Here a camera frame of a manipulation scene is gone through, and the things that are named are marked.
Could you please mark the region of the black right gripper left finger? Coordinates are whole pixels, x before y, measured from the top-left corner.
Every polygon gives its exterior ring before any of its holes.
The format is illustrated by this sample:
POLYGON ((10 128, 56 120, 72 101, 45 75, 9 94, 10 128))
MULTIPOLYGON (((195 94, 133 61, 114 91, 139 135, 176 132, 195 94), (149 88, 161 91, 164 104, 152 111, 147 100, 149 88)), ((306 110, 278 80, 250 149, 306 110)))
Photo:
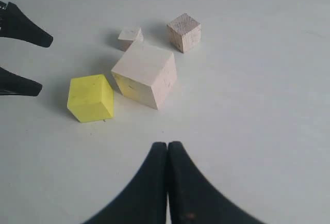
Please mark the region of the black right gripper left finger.
POLYGON ((155 142, 126 187, 85 223, 166 223, 167 144, 155 142))

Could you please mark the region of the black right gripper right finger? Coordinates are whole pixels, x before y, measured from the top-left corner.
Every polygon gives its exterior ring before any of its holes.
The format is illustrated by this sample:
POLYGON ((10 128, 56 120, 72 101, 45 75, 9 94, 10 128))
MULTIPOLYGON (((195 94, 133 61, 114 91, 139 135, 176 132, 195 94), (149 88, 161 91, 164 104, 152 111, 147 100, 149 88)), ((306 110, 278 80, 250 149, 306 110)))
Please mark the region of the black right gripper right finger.
POLYGON ((262 223, 222 195, 181 142, 169 143, 167 162, 171 223, 262 223))

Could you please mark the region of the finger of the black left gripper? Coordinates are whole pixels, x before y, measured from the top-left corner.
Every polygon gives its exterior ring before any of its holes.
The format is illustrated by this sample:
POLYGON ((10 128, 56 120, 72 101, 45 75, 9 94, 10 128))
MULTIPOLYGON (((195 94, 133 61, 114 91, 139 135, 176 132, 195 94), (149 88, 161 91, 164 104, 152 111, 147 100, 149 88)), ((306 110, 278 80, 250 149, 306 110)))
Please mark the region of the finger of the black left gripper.
POLYGON ((1 68, 1 95, 24 95, 36 97, 42 85, 1 68))
POLYGON ((45 48, 50 47, 54 39, 12 2, 1 2, 1 37, 26 41, 45 48))

